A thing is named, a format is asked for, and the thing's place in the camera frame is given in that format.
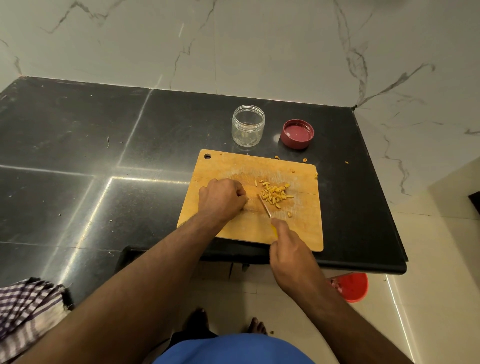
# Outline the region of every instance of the hand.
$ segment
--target hand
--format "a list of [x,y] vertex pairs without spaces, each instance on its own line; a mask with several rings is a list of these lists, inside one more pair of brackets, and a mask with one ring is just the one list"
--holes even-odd
[[327,283],[310,248],[285,221],[272,218],[272,225],[278,240],[270,246],[270,266],[280,288],[297,303],[321,294]]
[[222,228],[238,215],[248,201],[247,193],[236,180],[212,179],[198,192],[198,213]]

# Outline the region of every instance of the foot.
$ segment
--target foot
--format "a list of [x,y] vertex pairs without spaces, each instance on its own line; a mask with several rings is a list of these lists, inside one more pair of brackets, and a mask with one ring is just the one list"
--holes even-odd
[[250,324],[247,332],[249,334],[262,334],[268,336],[265,324],[263,322],[258,322],[258,318],[256,317],[252,319],[252,323]]
[[185,322],[184,330],[187,331],[208,331],[210,326],[208,324],[207,312],[203,308],[197,308]]

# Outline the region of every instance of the checkered cloth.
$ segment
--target checkered cloth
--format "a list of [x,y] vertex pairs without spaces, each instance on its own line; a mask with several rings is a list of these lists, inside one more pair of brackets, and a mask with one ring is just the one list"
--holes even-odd
[[0,363],[11,363],[68,313],[64,286],[30,278],[0,288]]

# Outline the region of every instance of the red container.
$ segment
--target red container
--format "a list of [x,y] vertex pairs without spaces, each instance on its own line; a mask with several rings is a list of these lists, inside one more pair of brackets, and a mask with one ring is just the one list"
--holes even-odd
[[335,278],[336,290],[350,303],[360,302],[368,292],[368,277],[365,273],[352,273]]
[[280,138],[283,144],[292,149],[305,149],[313,139],[315,132],[306,121],[294,119],[283,125]]

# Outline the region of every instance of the food scrap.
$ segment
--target food scrap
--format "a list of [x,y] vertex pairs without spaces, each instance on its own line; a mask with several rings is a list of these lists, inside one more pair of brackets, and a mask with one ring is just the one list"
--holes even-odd
[[289,183],[286,183],[284,186],[270,186],[270,182],[263,182],[263,186],[265,186],[265,189],[260,191],[260,196],[278,209],[281,209],[278,204],[280,201],[293,198],[293,196],[285,193],[285,190],[290,187]]

